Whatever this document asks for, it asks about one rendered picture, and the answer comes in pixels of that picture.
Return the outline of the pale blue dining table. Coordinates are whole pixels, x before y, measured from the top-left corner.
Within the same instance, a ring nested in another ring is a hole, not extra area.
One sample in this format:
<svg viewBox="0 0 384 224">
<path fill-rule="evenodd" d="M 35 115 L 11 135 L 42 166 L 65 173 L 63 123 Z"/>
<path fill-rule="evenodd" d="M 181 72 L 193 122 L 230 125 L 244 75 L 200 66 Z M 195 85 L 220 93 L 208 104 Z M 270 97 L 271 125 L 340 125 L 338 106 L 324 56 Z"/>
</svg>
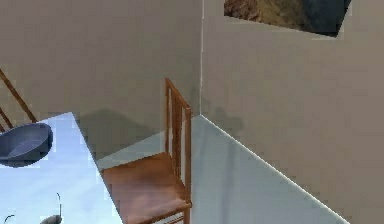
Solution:
<svg viewBox="0 0 384 224">
<path fill-rule="evenodd" d="M 74 115 L 37 123 L 53 131 L 50 152 L 29 166 L 0 164 L 0 224 L 39 224 L 59 213 L 61 224 L 123 224 Z"/>
</svg>

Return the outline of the framed landscape picture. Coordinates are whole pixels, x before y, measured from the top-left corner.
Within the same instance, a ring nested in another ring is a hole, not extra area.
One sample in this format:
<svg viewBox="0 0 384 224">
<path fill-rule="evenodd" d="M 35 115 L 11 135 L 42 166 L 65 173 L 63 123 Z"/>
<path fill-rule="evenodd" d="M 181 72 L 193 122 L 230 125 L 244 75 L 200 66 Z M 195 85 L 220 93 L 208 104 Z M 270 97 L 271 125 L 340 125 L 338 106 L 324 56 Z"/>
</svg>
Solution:
<svg viewBox="0 0 384 224">
<path fill-rule="evenodd" d="M 352 0 L 224 0 L 223 15 L 337 37 Z"/>
</svg>

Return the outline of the dark blue bowl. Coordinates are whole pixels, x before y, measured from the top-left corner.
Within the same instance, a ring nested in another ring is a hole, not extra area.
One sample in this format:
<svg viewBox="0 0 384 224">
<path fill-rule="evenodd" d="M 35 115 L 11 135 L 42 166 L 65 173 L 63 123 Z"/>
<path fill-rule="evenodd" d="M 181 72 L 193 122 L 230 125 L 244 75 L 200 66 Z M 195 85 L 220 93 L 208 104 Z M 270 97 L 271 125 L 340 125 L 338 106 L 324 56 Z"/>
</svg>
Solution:
<svg viewBox="0 0 384 224">
<path fill-rule="evenodd" d="M 32 123 L 0 134 L 0 164 L 12 168 L 29 166 L 51 150 L 53 131 L 48 124 Z"/>
</svg>

